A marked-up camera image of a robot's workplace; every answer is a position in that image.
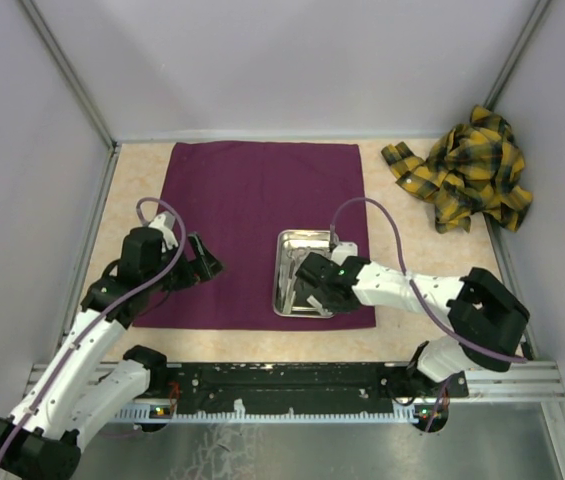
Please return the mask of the steel instrument tray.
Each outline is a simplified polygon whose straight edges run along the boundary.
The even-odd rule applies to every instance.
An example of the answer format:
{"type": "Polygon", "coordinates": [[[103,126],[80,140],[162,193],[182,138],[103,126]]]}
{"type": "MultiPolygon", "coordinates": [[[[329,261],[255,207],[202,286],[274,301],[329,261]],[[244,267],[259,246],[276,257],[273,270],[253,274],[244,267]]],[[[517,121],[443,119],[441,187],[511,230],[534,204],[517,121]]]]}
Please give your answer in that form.
{"type": "Polygon", "coordinates": [[[273,310],[282,317],[327,319],[333,313],[316,307],[306,293],[297,285],[296,272],[310,253],[332,259],[341,265],[347,255],[357,255],[355,242],[341,241],[335,236],[335,253],[330,250],[328,230],[284,230],[278,235],[273,287],[273,310]]]}

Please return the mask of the purple cloth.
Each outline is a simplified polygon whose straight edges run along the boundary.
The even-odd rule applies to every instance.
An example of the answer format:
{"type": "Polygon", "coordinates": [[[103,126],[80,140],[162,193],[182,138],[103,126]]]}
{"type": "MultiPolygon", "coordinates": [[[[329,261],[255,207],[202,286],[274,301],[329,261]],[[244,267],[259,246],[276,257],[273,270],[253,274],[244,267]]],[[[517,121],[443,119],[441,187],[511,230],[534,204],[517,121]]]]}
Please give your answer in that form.
{"type": "Polygon", "coordinates": [[[278,235],[326,230],[369,253],[360,152],[347,144],[211,142],[174,146],[161,198],[223,264],[213,280],[153,300],[142,328],[320,331],[372,328],[364,307],[330,319],[273,310],[278,235]]]}

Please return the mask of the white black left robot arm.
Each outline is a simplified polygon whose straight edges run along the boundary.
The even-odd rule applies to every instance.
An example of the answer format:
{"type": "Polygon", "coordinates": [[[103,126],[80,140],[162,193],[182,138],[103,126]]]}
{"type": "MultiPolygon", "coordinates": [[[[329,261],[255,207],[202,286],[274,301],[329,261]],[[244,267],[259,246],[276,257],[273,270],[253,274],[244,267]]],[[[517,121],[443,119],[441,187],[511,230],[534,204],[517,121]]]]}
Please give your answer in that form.
{"type": "Polygon", "coordinates": [[[170,384],[167,358],[140,345],[97,385],[88,381],[154,293],[191,288],[222,269],[197,233],[176,239],[166,227],[132,229],[120,258],[88,288],[70,333],[36,385],[0,417],[0,471],[68,479],[88,443],[124,405],[163,394],[170,384]]]}

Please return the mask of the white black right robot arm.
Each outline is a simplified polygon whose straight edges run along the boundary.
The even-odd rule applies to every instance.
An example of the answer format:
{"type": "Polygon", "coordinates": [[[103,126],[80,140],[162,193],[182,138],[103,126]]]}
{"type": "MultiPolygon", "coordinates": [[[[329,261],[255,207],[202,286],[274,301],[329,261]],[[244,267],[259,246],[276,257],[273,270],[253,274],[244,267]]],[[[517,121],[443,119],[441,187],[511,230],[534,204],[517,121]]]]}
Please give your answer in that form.
{"type": "Polygon", "coordinates": [[[407,366],[386,381],[393,397],[435,393],[474,368],[503,373],[525,357],[517,350],[530,313],[490,271],[474,267],[460,277],[414,274],[360,256],[341,262],[309,254],[295,272],[296,291],[330,314],[391,307],[424,314],[442,337],[417,347],[407,366]]]}

